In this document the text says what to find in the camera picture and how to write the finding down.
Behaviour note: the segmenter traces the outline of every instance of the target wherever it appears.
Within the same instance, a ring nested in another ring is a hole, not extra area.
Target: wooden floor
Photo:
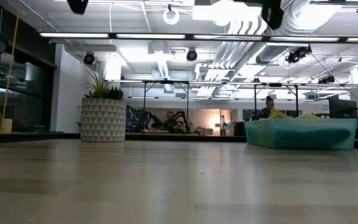
[[[358,151],[0,144],[0,224],[358,224]]]

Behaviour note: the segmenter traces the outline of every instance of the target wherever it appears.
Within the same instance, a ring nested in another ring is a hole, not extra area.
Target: computer screen
[[[358,118],[356,101],[329,98],[328,102],[330,118]]]

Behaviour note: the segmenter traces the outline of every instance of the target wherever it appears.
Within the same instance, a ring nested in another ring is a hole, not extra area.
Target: yellow rope
[[[3,109],[2,115],[1,115],[1,109],[0,109],[0,119],[1,119],[1,128],[0,128],[0,130],[2,130],[2,128],[4,126],[3,121],[5,119],[7,98],[8,98],[8,94],[9,94],[9,84],[10,84],[10,81],[11,81],[12,66],[13,66],[13,61],[14,61],[14,57],[15,57],[14,52],[15,52],[15,46],[16,46],[17,28],[19,26],[19,16],[20,16],[20,0],[17,0],[16,26],[15,26],[14,36],[13,36],[12,58],[11,58],[11,65],[9,67],[9,74],[8,74],[8,77],[7,77],[6,96],[5,96],[4,109]]]
[[[5,96],[5,102],[4,102],[4,110],[2,112],[2,120],[1,120],[1,130],[4,126],[4,119],[5,119],[5,111],[6,111],[6,105],[7,105],[7,97],[9,94],[9,84],[11,81],[11,73],[12,73],[12,67],[13,67],[13,61],[15,58],[15,46],[16,46],[16,36],[17,36],[17,27],[19,26],[19,16],[20,16],[20,0],[17,0],[17,12],[16,12],[16,26],[15,26],[15,33],[13,34],[13,46],[12,46],[12,58],[11,58],[11,65],[9,66],[9,74],[7,76],[7,83],[6,83],[6,96]]]

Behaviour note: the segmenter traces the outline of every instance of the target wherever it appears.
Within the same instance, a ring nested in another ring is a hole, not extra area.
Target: teal container
[[[356,119],[263,119],[245,123],[247,142],[274,149],[353,150]]]

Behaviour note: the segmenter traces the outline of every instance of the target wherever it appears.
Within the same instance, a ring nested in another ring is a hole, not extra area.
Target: planter
[[[125,140],[126,106],[123,100],[83,98],[81,140],[120,142]]]

